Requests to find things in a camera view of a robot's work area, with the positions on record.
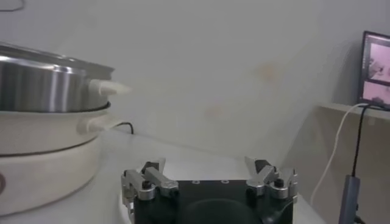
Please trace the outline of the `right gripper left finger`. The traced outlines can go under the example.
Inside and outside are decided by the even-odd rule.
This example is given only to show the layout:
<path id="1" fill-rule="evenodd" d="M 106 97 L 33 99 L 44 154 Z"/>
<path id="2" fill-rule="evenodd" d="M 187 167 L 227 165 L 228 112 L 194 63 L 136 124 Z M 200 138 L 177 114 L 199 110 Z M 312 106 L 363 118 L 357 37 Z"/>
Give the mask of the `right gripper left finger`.
<path id="1" fill-rule="evenodd" d="M 121 200 L 123 205 L 131 205 L 135 199 L 151 201 L 159 194 L 162 197 L 176 199 L 179 195 L 179 183 L 163 175 L 166 160 L 147 161 L 137 171 L 125 170 L 121 175 Z"/>

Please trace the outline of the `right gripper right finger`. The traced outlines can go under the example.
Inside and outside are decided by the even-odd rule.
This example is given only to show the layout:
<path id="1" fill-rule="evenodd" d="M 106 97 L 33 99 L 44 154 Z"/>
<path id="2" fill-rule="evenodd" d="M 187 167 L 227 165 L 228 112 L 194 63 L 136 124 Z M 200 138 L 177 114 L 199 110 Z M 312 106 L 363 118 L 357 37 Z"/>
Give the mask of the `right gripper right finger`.
<path id="1" fill-rule="evenodd" d="M 244 158 L 250 179 L 246 185 L 254 190 L 257 197 L 269 194 L 276 200 L 297 200 L 298 174 L 296 169 L 278 169 L 266 160 Z"/>

